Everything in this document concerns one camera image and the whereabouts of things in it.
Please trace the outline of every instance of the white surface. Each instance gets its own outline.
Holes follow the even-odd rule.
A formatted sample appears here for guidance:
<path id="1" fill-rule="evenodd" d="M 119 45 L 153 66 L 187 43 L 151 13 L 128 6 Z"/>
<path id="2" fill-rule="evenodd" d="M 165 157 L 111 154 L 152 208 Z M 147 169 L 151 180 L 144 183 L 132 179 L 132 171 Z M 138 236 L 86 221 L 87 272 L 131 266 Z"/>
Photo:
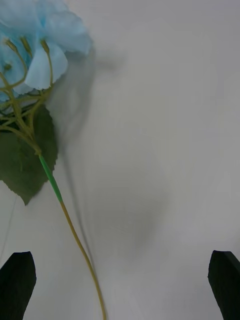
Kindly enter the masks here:
<path id="1" fill-rule="evenodd" d="M 211 253 L 240 259 L 240 2 L 69 4 L 95 40 L 96 73 L 87 96 L 93 57 L 75 59 L 49 103 L 54 175 L 80 235 L 82 220 L 109 319 L 219 320 Z M 3 183 L 0 196 L 3 248 L 15 196 Z M 27 207 L 16 200 L 2 263 L 27 250 L 37 284 L 25 320 L 101 319 L 49 184 Z"/>

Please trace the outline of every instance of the hydrangea leaf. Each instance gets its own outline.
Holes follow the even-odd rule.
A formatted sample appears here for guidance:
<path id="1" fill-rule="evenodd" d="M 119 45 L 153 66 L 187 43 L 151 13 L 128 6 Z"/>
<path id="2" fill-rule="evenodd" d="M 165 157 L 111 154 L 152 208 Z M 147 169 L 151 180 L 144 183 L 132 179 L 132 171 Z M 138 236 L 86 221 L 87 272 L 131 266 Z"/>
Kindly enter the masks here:
<path id="1" fill-rule="evenodd" d="M 44 105 L 35 114 L 34 131 L 42 155 L 53 171 L 58 157 L 58 147 L 53 120 Z M 48 181 L 39 157 L 14 133 L 0 131 L 0 180 L 19 195 L 25 205 Z"/>

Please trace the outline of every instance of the blue hydrangea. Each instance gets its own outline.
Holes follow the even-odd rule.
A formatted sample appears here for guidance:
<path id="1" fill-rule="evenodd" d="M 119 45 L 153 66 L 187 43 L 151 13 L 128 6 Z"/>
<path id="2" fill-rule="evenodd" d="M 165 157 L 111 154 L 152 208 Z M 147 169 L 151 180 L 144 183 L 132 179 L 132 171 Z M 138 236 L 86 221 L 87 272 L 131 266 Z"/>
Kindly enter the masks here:
<path id="1" fill-rule="evenodd" d="M 7 41 L 10 40 L 13 43 L 21 55 L 23 61 L 25 62 L 26 67 L 28 68 L 31 59 L 28 53 L 26 52 L 22 42 L 21 34 L 15 31 L 14 29 L 8 28 L 0 24 L 0 72 L 2 72 L 10 85 L 15 84 L 24 77 L 24 66 L 20 58 L 16 53 L 7 45 Z M 0 87 L 3 88 L 4 82 L 0 79 Z M 27 88 L 24 83 L 16 86 L 14 88 L 13 94 L 15 97 L 18 94 L 23 94 L 29 92 L 32 89 Z M 0 101 L 6 101 L 9 97 L 2 91 L 0 91 Z"/>
<path id="2" fill-rule="evenodd" d="M 49 47 L 53 82 L 67 70 L 66 51 L 86 55 L 92 45 L 81 18 L 70 12 L 62 0 L 0 0 L 0 23 L 0 71 L 4 71 L 6 64 L 11 65 L 5 72 L 9 83 L 24 75 L 19 58 L 5 45 L 7 37 L 17 46 L 28 68 L 24 83 L 14 89 L 16 94 L 50 86 L 50 65 L 42 40 Z M 21 36 L 30 42 L 31 59 L 20 41 Z M 0 100 L 4 100 L 4 94 L 0 93 Z"/>

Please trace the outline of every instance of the white backdrop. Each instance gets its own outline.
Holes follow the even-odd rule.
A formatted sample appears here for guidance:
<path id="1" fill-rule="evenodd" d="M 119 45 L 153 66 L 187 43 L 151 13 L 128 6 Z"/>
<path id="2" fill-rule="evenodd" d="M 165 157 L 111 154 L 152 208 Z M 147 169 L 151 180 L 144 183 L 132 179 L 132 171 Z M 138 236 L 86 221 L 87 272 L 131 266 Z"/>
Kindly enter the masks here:
<path id="1" fill-rule="evenodd" d="M 108 317 L 219 320 L 212 251 L 240 259 L 240 2 L 68 2 L 96 57 L 70 56 L 48 104 L 54 175 Z M 30 250 L 36 265 L 25 320 L 101 319 L 50 184 L 15 199 L 1 182 L 0 263 Z"/>

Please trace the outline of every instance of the black object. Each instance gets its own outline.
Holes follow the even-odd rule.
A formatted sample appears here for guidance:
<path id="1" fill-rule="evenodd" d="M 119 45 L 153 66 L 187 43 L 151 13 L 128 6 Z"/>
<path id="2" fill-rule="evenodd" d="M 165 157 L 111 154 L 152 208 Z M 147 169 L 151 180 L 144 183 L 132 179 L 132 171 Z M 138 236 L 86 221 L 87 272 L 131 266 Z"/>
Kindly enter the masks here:
<path id="1" fill-rule="evenodd" d="M 213 251 L 208 281 L 224 320 L 240 320 L 240 262 L 230 251 Z"/>
<path id="2" fill-rule="evenodd" d="M 0 320 L 23 320 L 36 280 L 31 252 L 12 254 L 0 270 Z"/>

